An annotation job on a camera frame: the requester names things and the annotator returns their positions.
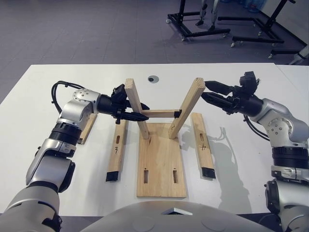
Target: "metal frame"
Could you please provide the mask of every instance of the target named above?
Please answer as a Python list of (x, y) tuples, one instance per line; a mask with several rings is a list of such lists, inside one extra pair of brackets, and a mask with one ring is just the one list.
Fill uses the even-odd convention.
[(185, 0), (181, 0), (179, 12), (175, 14), (168, 14), (167, 23), (171, 22), (181, 33), (182, 41), (187, 37), (199, 37), (205, 35), (224, 34), (224, 37), (230, 32), (231, 29), (214, 29), (201, 32), (191, 32), (184, 24), (183, 17), (199, 15), (199, 12), (186, 12), (184, 13)]
[(231, 21), (253, 21), (254, 26), (257, 25), (261, 30), (259, 31), (257, 36), (261, 36), (262, 33), (265, 33), (269, 39), (265, 38), (259, 38), (259, 37), (242, 37), (242, 36), (233, 36), (232, 40), (233, 43), (231, 44), (231, 47), (234, 47), (236, 41), (240, 41), (241, 43), (243, 41), (248, 42), (258, 42), (258, 43), (272, 43), (273, 46), (276, 44), (282, 44), (284, 43), (284, 40), (281, 39), (273, 30), (271, 29), (272, 25), (276, 22), (276, 17), (284, 7), (288, 0), (281, 0), (281, 2), (278, 4), (277, 8), (275, 9), (274, 13), (271, 15), (271, 17), (268, 19), (266, 23), (263, 23), (259, 18), (252, 18), (252, 17), (218, 17), (218, 20), (231, 20)]
[(292, 54), (295, 55), (299, 52), (299, 50), (293, 50), (293, 49), (273, 49), (270, 52), (270, 55), (268, 56), (268, 59), (271, 59), (274, 57), (274, 55), (278, 54)]

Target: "white table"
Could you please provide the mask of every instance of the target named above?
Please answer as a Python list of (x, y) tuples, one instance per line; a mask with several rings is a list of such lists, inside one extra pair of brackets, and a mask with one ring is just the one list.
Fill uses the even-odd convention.
[[(25, 176), (36, 148), (54, 127), (58, 113), (51, 104), (50, 89), (58, 80), (78, 83), (110, 95), (126, 78), (134, 78), (140, 99), (151, 109), (180, 107), (196, 77), (238, 85), (244, 72), (254, 71), (262, 82), (256, 92), (286, 105), (296, 118), (309, 123), (308, 68), (287, 71), (274, 64), (137, 64), (137, 65), (32, 65), (0, 105), (0, 212), (25, 187)], [(151, 84), (149, 75), (160, 81)], [(58, 101), (64, 105), (73, 89), (58, 88)], [(188, 119), (179, 133), (188, 197), (235, 214), (268, 212), (263, 184), (271, 180), (272, 164), (269, 142), (256, 136), (242, 121), (241, 114), (228, 116), (221, 109), (199, 99), (194, 112), (204, 116), (215, 162), (217, 179), (200, 178), (194, 134)], [(172, 119), (150, 119), (171, 122)], [(138, 126), (130, 122), (121, 180), (105, 182), (115, 119), (99, 115), (85, 145), (78, 145), (73, 161), (75, 173), (68, 190), (60, 194), (62, 216), (104, 216), (123, 206), (162, 198), (137, 198)], [(227, 139), (216, 141), (220, 127)]]

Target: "rectangular slot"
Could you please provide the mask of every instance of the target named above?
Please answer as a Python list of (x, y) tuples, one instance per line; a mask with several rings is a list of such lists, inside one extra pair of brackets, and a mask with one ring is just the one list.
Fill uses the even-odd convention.
[(174, 179), (174, 184), (177, 184), (178, 183), (177, 170), (173, 170), (173, 179)]
[(148, 174), (149, 174), (149, 171), (144, 170), (144, 184), (148, 184)]
[(117, 144), (119, 143), (119, 140), (120, 140), (120, 135), (117, 135), (117, 137), (116, 137), (116, 143)]
[(204, 141), (204, 136), (202, 133), (199, 134), (199, 137), (201, 138), (201, 141), (203, 142)]

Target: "wooden leg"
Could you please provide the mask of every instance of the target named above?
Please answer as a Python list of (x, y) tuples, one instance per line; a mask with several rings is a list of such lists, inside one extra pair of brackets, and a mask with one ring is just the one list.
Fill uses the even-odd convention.
[(190, 89), (187, 93), (187, 96), (184, 98), (183, 103), (180, 107), (182, 113), (180, 114), (179, 118), (174, 119), (169, 129), (169, 138), (174, 139), (176, 138), (180, 128), (183, 126), (184, 122), (188, 118), (190, 112), (192, 111), (193, 107), (195, 106), (197, 100), (204, 92), (206, 88), (205, 82), (203, 78), (196, 78)]
[[(140, 105), (140, 99), (139, 95), (137, 94), (137, 90), (135, 87), (135, 83), (133, 79), (127, 79), (125, 82), (125, 90), (127, 97), (130, 101), (131, 107), (134, 112), (141, 113), (141, 105)], [(137, 122), (140, 128), (140, 132), (142, 134), (143, 139), (148, 139), (149, 137), (149, 132), (147, 128), (147, 124), (145, 121), (143, 122)]]
[(93, 124), (95, 123), (95, 121), (97, 119), (97, 116), (98, 115), (96, 115), (96, 114), (91, 114), (89, 116), (89, 120), (88, 120), (84, 130), (82, 131), (81, 136), (80, 136), (80, 138), (79, 138), (77, 143), (85, 144), (85, 142), (87, 140), (87, 137), (88, 137), (88, 135), (89, 135), (89, 133), (90, 133), (90, 131), (92, 129), (92, 126), (93, 126)]
[(116, 124), (114, 139), (112, 142), (112, 151), (106, 181), (117, 181), (118, 173), (122, 169), (122, 160), (125, 149), (127, 120), (121, 120)]
[(191, 119), (194, 129), (195, 143), (197, 145), (199, 165), (202, 169), (203, 176), (216, 178), (203, 116), (199, 113), (192, 113)]

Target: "black cable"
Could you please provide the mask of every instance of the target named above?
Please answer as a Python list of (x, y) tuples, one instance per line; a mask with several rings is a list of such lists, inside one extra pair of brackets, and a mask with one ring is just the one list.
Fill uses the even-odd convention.
[(57, 91), (57, 87), (58, 85), (64, 85), (65, 87), (72, 87), (72, 88), (76, 88), (76, 89), (82, 89), (82, 88), (85, 88), (81, 85), (78, 85), (78, 84), (75, 84), (75, 83), (70, 83), (70, 82), (65, 82), (65, 81), (58, 81), (57, 83), (55, 83), (53, 86), (52, 86), (52, 90), (51, 90), (51, 93), (52, 93), (52, 104), (55, 105), (57, 111), (59, 112), (59, 114), (62, 112), (62, 109), (60, 108), (58, 102), (57, 102), (57, 97), (56, 97), (56, 91)]
[(258, 133), (260, 133), (261, 135), (263, 135), (263, 136), (265, 136), (266, 138), (268, 138), (268, 135), (267, 135), (267, 134), (265, 134), (265, 133), (259, 131), (259, 130), (252, 124), (252, 122), (249, 120), (248, 116), (246, 116), (246, 117), (247, 117), (247, 119), (248, 119), (247, 123), (249, 123)]
[(259, 131), (252, 123), (251, 121), (249, 120), (248, 116), (244, 115), (244, 121), (248, 124), (249, 128), (255, 133), (257, 134), (258, 136), (260, 136), (262, 139), (265, 139), (267, 141), (269, 141), (269, 138), (267, 136), (267, 134)]

